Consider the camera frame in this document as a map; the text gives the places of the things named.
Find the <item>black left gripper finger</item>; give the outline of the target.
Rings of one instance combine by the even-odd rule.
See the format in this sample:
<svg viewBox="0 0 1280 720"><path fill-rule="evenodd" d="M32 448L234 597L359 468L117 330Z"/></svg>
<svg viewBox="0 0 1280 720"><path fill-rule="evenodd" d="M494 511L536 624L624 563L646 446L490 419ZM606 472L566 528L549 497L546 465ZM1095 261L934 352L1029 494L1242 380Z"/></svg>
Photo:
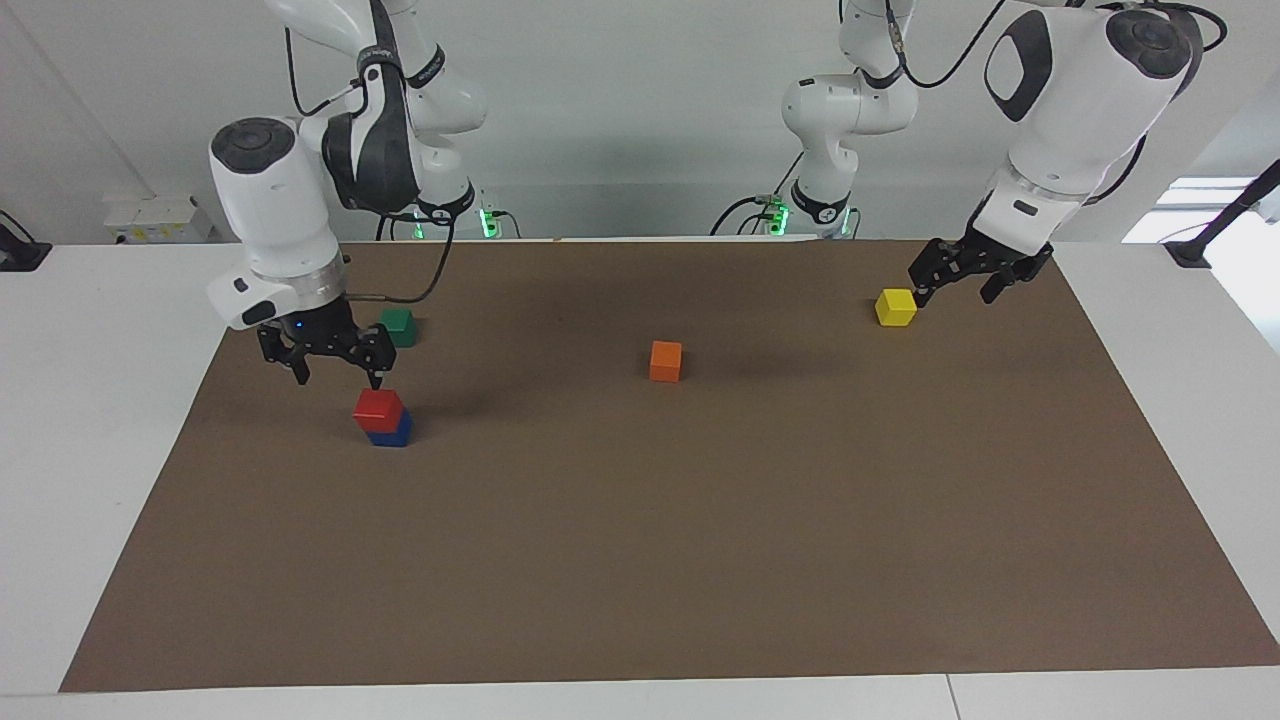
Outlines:
<svg viewBox="0 0 1280 720"><path fill-rule="evenodd" d="M1021 258L1002 265L980 288L983 302L993 304L1006 288L1016 283L1032 282L1052 256L1053 250L1041 250L1034 256Z"/></svg>
<svg viewBox="0 0 1280 720"><path fill-rule="evenodd" d="M961 263L965 249L961 240L929 240L920 250L908 268L918 309L924 309L938 290L965 278Z"/></svg>

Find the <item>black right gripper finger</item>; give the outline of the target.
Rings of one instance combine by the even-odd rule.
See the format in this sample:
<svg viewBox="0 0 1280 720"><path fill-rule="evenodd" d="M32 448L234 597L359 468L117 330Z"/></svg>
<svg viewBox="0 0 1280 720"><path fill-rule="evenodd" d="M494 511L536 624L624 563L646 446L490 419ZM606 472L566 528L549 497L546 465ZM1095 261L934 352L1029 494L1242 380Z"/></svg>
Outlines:
<svg viewBox="0 0 1280 720"><path fill-rule="evenodd" d="M294 338L284 328L257 328L256 337L265 361L289 369L298 386L306 386L311 377L306 357L310 346Z"/></svg>
<svg viewBox="0 0 1280 720"><path fill-rule="evenodd" d="M371 389L380 389L385 375L393 369L397 347L390 332L381 324L358 329L355 343L355 365L362 369Z"/></svg>

